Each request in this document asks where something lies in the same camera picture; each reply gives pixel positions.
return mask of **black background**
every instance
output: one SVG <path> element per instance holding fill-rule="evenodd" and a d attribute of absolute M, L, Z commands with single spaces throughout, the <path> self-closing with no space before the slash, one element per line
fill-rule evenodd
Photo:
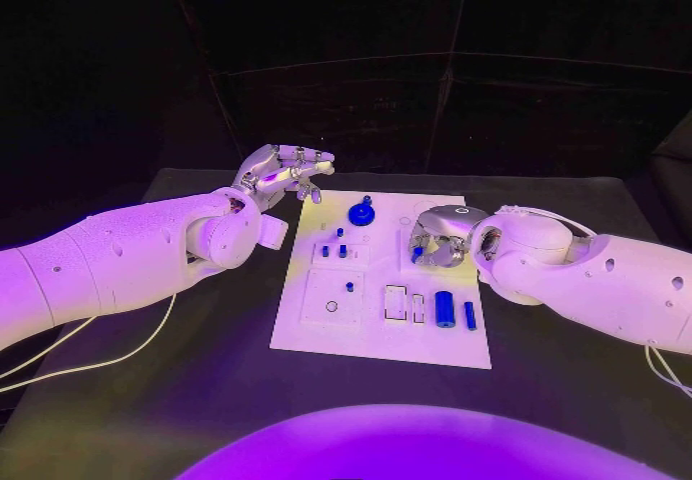
<path fill-rule="evenodd" d="M 10 2 L 0 248 L 267 142 L 343 172 L 636 177 L 692 106 L 691 20 L 650 0 Z"/>

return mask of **white board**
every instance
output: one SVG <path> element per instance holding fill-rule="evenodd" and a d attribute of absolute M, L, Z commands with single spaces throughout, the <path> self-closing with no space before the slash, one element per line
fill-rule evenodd
<path fill-rule="evenodd" d="M 348 211 L 365 195 L 372 197 L 375 221 L 356 227 L 348 220 Z M 437 205 L 464 205 L 464 198 L 323 190 L 320 205 L 304 202 L 271 348 L 490 368 L 472 263 L 464 261 L 456 268 L 411 263 L 407 248 L 414 223 L 421 212 Z M 338 237 L 338 228 L 345 230 L 343 237 Z M 346 245 L 346 258 L 339 256 L 340 245 Z M 329 246 L 327 257 L 323 246 Z M 405 320 L 385 320 L 388 285 L 405 287 Z M 434 294 L 441 290 L 454 296 L 453 328 L 436 324 Z M 423 325 L 412 322 L 414 294 L 424 296 Z M 473 331 L 464 315 L 469 301 L 476 313 Z"/>

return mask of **blue object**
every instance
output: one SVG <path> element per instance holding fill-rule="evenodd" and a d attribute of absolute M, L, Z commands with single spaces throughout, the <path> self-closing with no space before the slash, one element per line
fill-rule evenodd
<path fill-rule="evenodd" d="M 418 260 L 418 257 L 423 257 L 423 252 L 425 250 L 423 249 L 423 247 L 415 247 L 414 248 L 414 255 L 411 256 L 411 262 L 415 263 L 415 261 Z"/>
<path fill-rule="evenodd" d="M 441 328 L 451 328 L 457 324 L 451 293 L 444 290 L 436 293 L 436 323 Z"/>
<path fill-rule="evenodd" d="M 473 302 L 464 302 L 466 325 L 469 330 L 476 330 L 476 314 L 473 313 Z"/>
<path fill-rule="evenodd" d="M 365 227 L 375 220 L 375 210 L 372 208 L 372 199 L 366 195 L 363 202 L 353 205 L 349 209 L 349 221 L 356 227 Z"/>

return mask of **robotic hand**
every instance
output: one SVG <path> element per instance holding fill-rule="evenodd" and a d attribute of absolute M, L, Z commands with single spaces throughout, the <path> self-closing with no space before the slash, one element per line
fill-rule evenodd
<path fill-rule="evenodd" d="M 440 248 L 425 252 L 431 238 Z M 421 213 L 410 252 L 414 263 L 443 267 L 470 255 L 480 281 L 512 302 L 545 303 L 609 335 L 692 354 L 689 253 L 597 235 L 545 210 L 502 207 L 489 216 L 460 205 Z"/>
<path fill-rule="evenodd" d="M 265 145 L 231 187 L 88 217 L 0 252 L 0 349 L 71 320 L 140 308 L 238 267 L 255 244 L 278 249 L 287 224 L 263 215 L 286 190 L 320 202 L 310 183 L 330 153 Z"/>

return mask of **table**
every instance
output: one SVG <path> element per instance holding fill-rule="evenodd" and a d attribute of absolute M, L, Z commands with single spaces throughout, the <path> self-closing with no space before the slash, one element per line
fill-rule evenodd
<path fill-rule="evenodd" d="M 146 201 L 208 192 L 234 176 L 165 169 Z M 656 239 L 613 178 L 335 174 L 316 182 L 336 190 L 464 195 L 489 212 L 528 205 L 596 231 Z M 376 403 L 508 416 L 691 476 L 689 399 L 649 371 L 643 348 L 545 306 L 515 305 L 483 284 L 490 371 L 268 348 L 300 214 L 291 196 L 271 210 L 291 225 L 281 251 L 258 247 L 237 270 L 179 295 L 159 337 L 131 359 L 30 387 L 0 438 L 0 477 L 170 478 L 273 423 Z M 42 372 L 128 352 L 167 304 L 97 319 L 48 356 Z"/>

